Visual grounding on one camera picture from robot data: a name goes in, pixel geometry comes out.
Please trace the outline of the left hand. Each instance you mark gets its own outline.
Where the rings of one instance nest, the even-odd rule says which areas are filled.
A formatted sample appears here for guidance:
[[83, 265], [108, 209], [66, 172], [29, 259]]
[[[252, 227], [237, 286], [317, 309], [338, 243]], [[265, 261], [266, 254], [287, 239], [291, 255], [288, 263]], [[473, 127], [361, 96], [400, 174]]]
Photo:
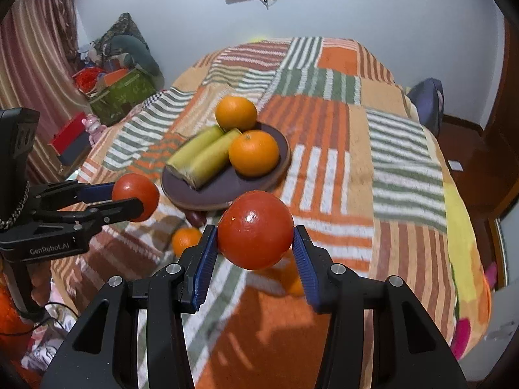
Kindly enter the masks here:
[[50, 262], [31, 264], [28, 266], [28, 271], [32, 282], [32, 299], [39, 306], [44, 306], [51, 292]]

